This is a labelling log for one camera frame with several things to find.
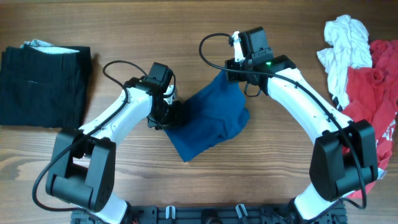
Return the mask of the blue polo shirt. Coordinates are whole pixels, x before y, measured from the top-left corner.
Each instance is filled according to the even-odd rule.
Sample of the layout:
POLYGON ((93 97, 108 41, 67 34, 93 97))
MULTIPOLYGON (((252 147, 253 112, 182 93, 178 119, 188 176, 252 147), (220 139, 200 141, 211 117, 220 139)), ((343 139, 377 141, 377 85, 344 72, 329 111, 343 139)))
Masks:
POLYGON ((183 103, 187 122, 166 134, 182 161, 237 136, 250 119, 246 99, 237 83, 221 71, 214 80, 183 103))

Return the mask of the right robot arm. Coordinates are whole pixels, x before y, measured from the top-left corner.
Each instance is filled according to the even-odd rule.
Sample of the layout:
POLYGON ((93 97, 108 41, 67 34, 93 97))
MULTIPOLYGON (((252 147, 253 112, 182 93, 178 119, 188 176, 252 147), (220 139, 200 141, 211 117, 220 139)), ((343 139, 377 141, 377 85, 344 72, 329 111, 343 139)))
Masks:
POLYGON ((310 185, 292 202, 290 222, 309 223, 379 175, 375 133, 365 120, 353 121, 322 98, 287 56, 274 56, 262 27, 236 31, 227 79, 258 86, 279 102, 313 143, 310 185))

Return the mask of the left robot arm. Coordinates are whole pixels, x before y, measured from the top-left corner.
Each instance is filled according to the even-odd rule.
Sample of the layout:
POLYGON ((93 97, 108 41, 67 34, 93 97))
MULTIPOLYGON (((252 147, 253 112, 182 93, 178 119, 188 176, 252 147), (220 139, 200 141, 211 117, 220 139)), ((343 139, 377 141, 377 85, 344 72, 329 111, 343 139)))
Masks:
POLYGON ((72 204, 69 210, 82 214, 85 222, 133 222, 130 204, 113 192, 117 146, 143 119, 156 130, 183 123, 168 66, 155 62, 149 73, 121 87, 119 98, 96 119, 58 133, 44 169, 46 193, 72 204))

